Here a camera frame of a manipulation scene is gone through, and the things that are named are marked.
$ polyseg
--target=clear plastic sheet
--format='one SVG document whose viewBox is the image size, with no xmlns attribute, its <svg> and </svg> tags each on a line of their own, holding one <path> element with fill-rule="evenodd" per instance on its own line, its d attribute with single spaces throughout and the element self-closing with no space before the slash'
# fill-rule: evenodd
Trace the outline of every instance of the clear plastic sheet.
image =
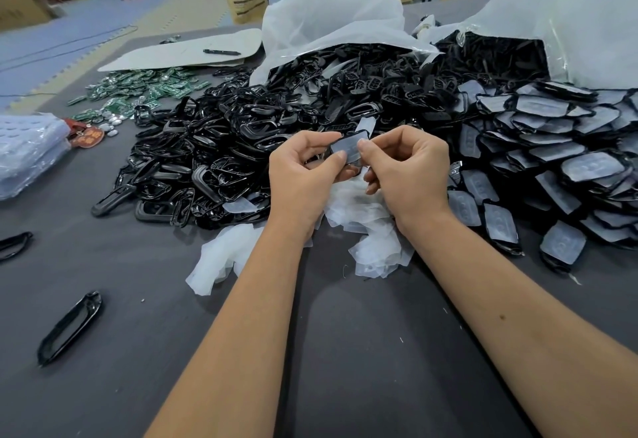
<svg viewBox="0 0 638 438">
<path fill-rule="evenodd" d="M 399 265 L 407 266 L 414 248 L 396 230 L 383 195 L 365 193 L 366 172 L 355 178 L 332 185 L 325 206 L 325 216 L 332 227 L 343 226 L 345 231 L 367 233 L 349 249 L 355 259 L 355 274 L 369 278 L 386 278 Z"/>
<path fill-rule="evenodd" d="M 239 276 L 263 230 L 252 223 L 222 229 L 202 245 L 199 262 L 186 278 L 188 286 L 197 295 L 210 295 L 213 284 L 224 281 L 231 269 Z"/>
<path fill-rule="evenodd" d="M 12 198 L 70 149 L 66 122 L 52 114 L 0 115 L 0 200 Z"/>
<path fill-rule="evenodd" d="M 33 183 L 38 176 L 62 159 L 62 156 L 64 156 L 69 149 L 71 149 L 71 145 L 66 138 L 64 138 L 23 172 L 0 180 L 0 201 L 18 196 L 20 192 Z"/>
<path fill-rule="evenodd" d="M 342 43 L 384 43 L 432 57 L 438 53 L 429 43 L 407 34 L 404 24 L 399 0 L 280 0 L 264 14 L 266 58 L 250 83 L 265 83 L 271 69 L 303 53 Z"/>
<path fill-rule="evenodd" d="M 414 248 L 397 232 L 381 192 L 365 193 L 367 183 L 362 173 L 348 181 L 332 185 L 325 207 L 325 216 L 332 227 L 343 226 L 345 231 L 364 233 L 361 240 L 348 251 L 356 261 L 355 274 L 362 277 L 386 278 L 399 265 L 407 266 Z M 323 215 L 315 229 L 319 228 Z M 224 281 L 235 271 L 239 276 L 264 229 L 262 224 L 240 224 L 226 227 L 217 237 L 202 245 L 199 262 L 186 278 L 197 295 L 210 295 L 215 282 Z M 304 245 L 312 247 L 312 237 Z"/>
<path fill-rule="evenodd" d="M 578 87 L 638 87 L 638 12 L 632 0 L 490 0 L 464 22 L 423 31 L 437 42 L 455 30 L 540 39 L 553 81 Z"/>
</svg>

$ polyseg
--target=hand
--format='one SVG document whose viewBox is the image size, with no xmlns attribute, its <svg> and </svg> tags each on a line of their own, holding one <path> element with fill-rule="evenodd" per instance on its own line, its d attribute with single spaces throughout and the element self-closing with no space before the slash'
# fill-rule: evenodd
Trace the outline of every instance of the hand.
<svg viewBox="0 0 638 438">
<path fill-rule="evenodd" d="M 321 214 L 332 183 L 358 173 L 344 166 L 346 153 L 340 151 L 324 161 L 308 159 L 325 151 L 341 137 L 339 132 L 300 131 L 270 155 L 270 218 L 309 236 Z"/>
<path fill-rule="evenodd" d="M 383 188 L 383 197 L 399 230 L 424 224 L 428 216 L 448 215 L 447 176 L 450 157 L 445 141 L 411 126 L 400 126 L 357 145 L 363 163 L 366 193 Z"/>
</svg>

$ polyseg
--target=finger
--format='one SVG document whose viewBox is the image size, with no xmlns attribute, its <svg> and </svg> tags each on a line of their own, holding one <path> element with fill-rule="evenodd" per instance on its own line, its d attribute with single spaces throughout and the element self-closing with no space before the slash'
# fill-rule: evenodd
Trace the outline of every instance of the finger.
<svg viewBox="0 0 638 438">
<path fill-rule="evenodd" d="M 308 148 L 325 148 L 328 144 L 334 143 L 341 137 L 340 132 L 328 131 L 328 132 L 315 132 L 315 131 L 299 131 L 292 136 L 288 141 L 283 143 L 280 148 L 285 150 L 294 151 L 299 155 L 302 155 Z"/>
<path fill-rule="evenodd" d="M 309 148 L 305 148 L 301 152 L 297 153 L 299 155 L 299 161 L 306 162 L 313 156 L 323 154 L 327 147 L 328 146 L 312 146 Z"/>
<path fill-rule="evenodd" d="M 328 181 L 334 181 L 344 168 L 346 159 L 347 154 L 345 151 L 336 152 L 335 154 L 331 154 L 331 156 L 324 160 L 317 168 L 314 168 L 313 171 L 320 173 Z"/>
<path fill-rule="evenodd" d="M 378 178 L 376 177 L 376 173 L 374 172 L 374 169 L 372 168 L 368 168 L 368 170 L 366 171 L 366 174 L 363 175 L 363 181 L 365 181 L 366 183 L 371 183 L 377 179 Z"/>
<path fill-rule="evenodd" d="M 337 175 L 336 178 L 334 178 L 334 182 L 335 183 L 340 183 L 342 181 L 347 181 L 350 178 L 354 178 L 355 176 L 357 176 L 357 172 L 354 169 L 346 169 L 343 168 L 339 174 Z"/>
<path fill-rule="evenodd" d="M 435 136 L 412 126 L 399 126 L 376 136 L 372 141 L 394 159 L 405 160 L 432 137 Z"/>
<path fill-rule="evenodd" d="M 375 174 L 379 174 L 379 170 L 391 164 L 394 160 L 388 156 L 383 150 L 372 141 L 360 139 L 357 143 L 357 149 L 361 153 L 361 159 L 374 168 Z"/>
<path fill-rule="evenodd" d="M 307 169 L 314 169 L 318 168 L 321 163 L 323 163 L 323 160 L 315 159 L 314 161 L 307 162 L 304 166 Z M 334 178 L 334 182 L 339 183 L 342 181 L 347 181 L 350 178 L 354 178 L 359 174 L 360 170 L 361 168 L 357 168 L 356 166 L 352 166 L 351 164 L 344 166 L 337 177 Z"/>
<path fill-rule="evenodd" d="M 368 185 L 368 187 L 366 188 L 366 194 L 374 194 L 379 191 L 379 188 L 381 188 L 381 184 L 377 180 Z"/>
</svg>

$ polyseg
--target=black pen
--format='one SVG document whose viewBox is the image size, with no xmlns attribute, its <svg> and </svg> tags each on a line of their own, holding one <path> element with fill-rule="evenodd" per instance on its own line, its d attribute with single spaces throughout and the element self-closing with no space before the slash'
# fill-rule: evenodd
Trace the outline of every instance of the black pen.
<svg viewBox="0 0 638 438">
<path fill-rule="evenodd" d="M 241 52 L 235 52 L 234 50 L 213 50 L 211 48 L 205 48 L 203 53 L 211 53 L 213 55 L 241 55 Z"/>
</svg>

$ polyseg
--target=forearm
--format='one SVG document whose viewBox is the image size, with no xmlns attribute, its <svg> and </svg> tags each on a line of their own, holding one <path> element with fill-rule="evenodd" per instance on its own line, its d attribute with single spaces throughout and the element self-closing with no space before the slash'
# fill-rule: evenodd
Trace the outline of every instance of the forearm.
<svg viewBox="0 0 638 438">
<path fill-rule="evenodd" d="M 638 357 L 444 214 L 407 237 L 546 437 L 638 436 Z"/>
<path fill-rule="evenodd" d="M 271 437 L 304 235 L 269 222 L 147 437 Z"/>
</svg>

